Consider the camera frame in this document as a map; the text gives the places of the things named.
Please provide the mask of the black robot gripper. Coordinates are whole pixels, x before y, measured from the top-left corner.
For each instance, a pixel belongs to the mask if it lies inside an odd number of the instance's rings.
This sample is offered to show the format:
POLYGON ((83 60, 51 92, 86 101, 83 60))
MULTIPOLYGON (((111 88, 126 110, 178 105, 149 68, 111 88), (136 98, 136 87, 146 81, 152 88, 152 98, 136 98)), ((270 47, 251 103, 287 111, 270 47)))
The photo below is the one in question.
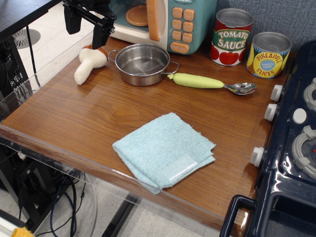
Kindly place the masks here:
POLYGON ((110 9, 110 0, 64 0, 64 17, 67 32, 72 35, 80 31, 81 19, 94 24, 92 49, 107 43, 114 32, 116 15, 110 9))

